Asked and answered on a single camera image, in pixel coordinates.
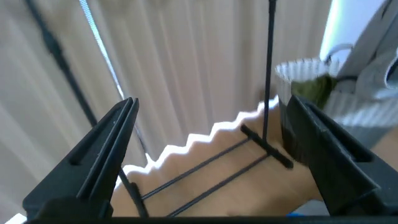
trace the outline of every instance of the laundry basket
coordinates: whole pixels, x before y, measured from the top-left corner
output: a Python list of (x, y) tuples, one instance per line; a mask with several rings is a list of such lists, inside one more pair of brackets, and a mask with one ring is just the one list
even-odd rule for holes
[[(297, 161), (308, 165), (306, 155), (295, 138), (286, 113), (290, 100), (291, 83), (313, 80), (328, 73), (338, 74), (339, 61), (328, 63), (319, 58), (306, 58), (285, 62), (276, 66), (277, 94), (279, 96), (282, 137), (286, 151)], [(355, 95), (333, 90), (323, 112), (334, 119), (365, 147), (372, 148), (388, 130), (398, 124), (398, 100), (372, 101)]]

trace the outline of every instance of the sunlight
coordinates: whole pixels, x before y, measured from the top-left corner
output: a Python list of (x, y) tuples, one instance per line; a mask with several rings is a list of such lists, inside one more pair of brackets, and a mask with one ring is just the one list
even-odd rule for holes
[[(277, 106), (279, 103), (278, 95), (274, 97), (274, 99), (269, 100), (269, 108), (272, 109)], [(257, 110), (253, 112), (239, 112), (238, 116), (236, 117), (235, 121), (233, 122), (219, 122), (215, 123), (211, 129), (209, 135), (204, 134), (189, 134), (187, 139), (187, 144), (185, 146), (171, 146), (168, 145), (164, 148), (163, 152), (161, 153), (160, 157), (157, 161), (153, 161), (148, 154), (146, 154), (147, 158), (147, 165), (145, 167), (134, 166), (134, 165), (126, 165), (123, 167), (123, 171), (126, 175), (130, 172), (139, 172), (141, 174), (148, 174), (153, 168), (158, 169), (162, 166), (164, 161), (169, 157), (171, 154), (180, 154), (184, 155), (187, 154), (189, 149), (191, 148), (192, 144), (195, 142), (205, 142), (209, 143), (213, 140), (215, 134), (220, 130), (234, 130), (236, 129), (239, 124), (244, 119), (253, 119), (258, 117), (264, 109), (264, 102), (260, 102), (257, 106)], [(118, 177), (116, 181), (116, 185), (114, 189), (118, 188), (121, 183), (121, 179)]]

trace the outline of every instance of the black metal rack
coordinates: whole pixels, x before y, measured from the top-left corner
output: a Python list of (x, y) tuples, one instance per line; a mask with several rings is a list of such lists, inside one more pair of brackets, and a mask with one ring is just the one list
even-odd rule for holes
[[(43, 40), (45, 43), (45, 46), (47, 50), (53, 55), (54, 59), (58, 63), (58, 66), (62, 70), (65, 78), (67, 79), (69, 85), (71, 86), (76, 98), (78, 99), (78, 102), (80, 106), (83, 108), (83, 111), (85, 112), (88, 120), (90, 121), (91, 125), (94, 127), (96, 125), (96, 118), (87, 103), (80, 87), (78, 86), (77, 82), (75, 81), (75, 78), (73, 76), (72, 71), (70, 70), (68, 63), (65, 59), (65, 57), (62, 54), (62, 48), (60, 44), (58, 43), (58, 40), (55, 38), (55, 36), (49, 31), (47, 26), (45, 25), (45, 22), (42, 20), (40, 13), (38, 12), (35, 4), (33, 3), (33, 0), (25, 0), (29, 10), (31, 11), (33, 18), (36, 20), (38, 26), (40, 27), (40, 30), (42, 31), (42, 36)], [(262, 137), (258, 135), (258, 133), (255, 133), (254, 131), (250, 130), (247, 126), (242, 125), (241, 126), (241, 131), (247, 136), (246, 139), (243, 139), (240, 142), (237, 142), (233, 146), (230, 146), (229, 148), (225, 149), (224, 151), (218, 153), (217, 155), (207, 159), (206, 161), (203, 161), (199, 165), (193, 167), (192, 169), (184, 172), (183, 174), (179, 175), (178, 177), (166, 182), (165, 184), (157, 187), (156, 189), (150, 191), (149, 193), (145, 195), (141, 195), (139, 188), (136, 183), (129, 183), (125, 173), (121, 169), (119, 171), (119, 177), (122, 180), (123, 185), (125, 188), (127, 188), (127, 191), (129, 192), (132, 200), (134, 201), (140, 217), (149, 217), (149, 213), (146, 209), (144, 200), (150, 198), (151, 196), (159, 193), (163, 189), (166, 189), (167, 187), (170, 187), (172, 184), (184, 179), (188, 175), (196, 172), (197, 170), (201, 169), (202, 167), (205, 167), (207, 164), (215, 161), (216, 159), (220, 158), (221, 156), (233, 151), (234, 149), (238, 148), (239, 146), (242, 146), (243, 144), (249, 142), (249, 141), (254, 141), (256, 144), (258, 144), (260, 147), (265, 150), (266, 154), (263, 156), (259, 157), (255, 161), (251, 162), (248, 164), (246, 167), (243, 167), (241, 170), (237, 171), (235, 174), (229, 176), (225, 180), (222, 180), (220, 183), (216, 184), (215, 186), (211, 187), (208, 189), (206, 192), (203, 192), (199, 196), (195, 197), (185, 205), (181, 206), (180, 208), (174, 210), (172, 213), (168, 214), (167, 217), (175, 217), (181, 212), (185, 211), (186, 209), (190, 208), (192, 205), (196, 204), (197, 202), (201, 201), (205, 197), (209, 196), (213, 192), (217, 191), (220, 189), (222, 186), (228, 184), (235, 178), (239, 177), (243, 173), (247, 172), (254, 166), (256, 166), (258, 163), (261, 161), (267, 159), (269, 156), (273, 156), (275, 159), (277, 159), (283, 166), (285, 166), (288, 169), (293, 168), (293, 162), (286, 158), (283, 154), (281, 154), (277, 149), (273, 148), (270, 144), (267, 142), (267, 127), (268, 127), (268, 114), (269, 114), (269, 98), (270, 98), (270, 85), (271, 85), (271, 68), (272, 68), (272, 44), (273, 44), (273, 38), (274, 38), (274, 21), (275, 21), (275, 9), (276, 9), (276, 2), (277, 0), (269, 0), (269, 27), (268, 27), (268, 41), (267, 41), (267, 63), (266, 63), (266, 82), (265, 82), (265, 94), (264, 94), (264, 122), (263, 122), (263, 127), (262, 127)]]

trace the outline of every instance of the beige curtain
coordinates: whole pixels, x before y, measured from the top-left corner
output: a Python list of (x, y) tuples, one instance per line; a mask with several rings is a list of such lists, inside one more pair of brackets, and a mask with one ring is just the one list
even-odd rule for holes
[[(97, 119), (122, 98), (79, 1), (39, 0)], [(256, 109), (264, 91), (268, 1), (88, 1), (137, 127), (156, 160), (189, 133)], [(317, 57), (330, 0), (279, 0), (274, 65)], [(0, 0), (0, 222), (90, 130), (23, 1)], [(137, 133), (125, 164), (145, 166)]]

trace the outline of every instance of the brown floor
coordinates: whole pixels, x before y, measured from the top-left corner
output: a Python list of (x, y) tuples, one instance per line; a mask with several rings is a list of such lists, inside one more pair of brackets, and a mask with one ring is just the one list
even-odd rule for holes
[[(244, 122), (261, 133), (262, 117)], [(281, 147), (279, 122), (279, 109), (276, 107), (269, 115), (268, 139), (280, 152), (287, 154)], [(395, 169), (398, 169), (397, 136), (398, 129), (395, 129), (373, 149)], [(213, 142), (195, 144), (187, 155), (170, 156), (159, 170), (148, 175), (130, 173), (129, 180), (135, 181), (141, 193), (146, 194), (244, 138), (238, 129), (221, 131)], [(263, 154), (264, 151), (253, 142), (246, 143), (147, 199), (145, 204), (149, 215), (161, 217), (169, 214)], [(306, 167), (295, 162), (294, 169), (287, 170), (270, 157), (179, 216), (279, 216), (294, 211), (313, 198), (321, 199), (321, 196)], [(137, 216), (136, 207), (123, 186), (115, 191), (111, 203), (114, 216)]]

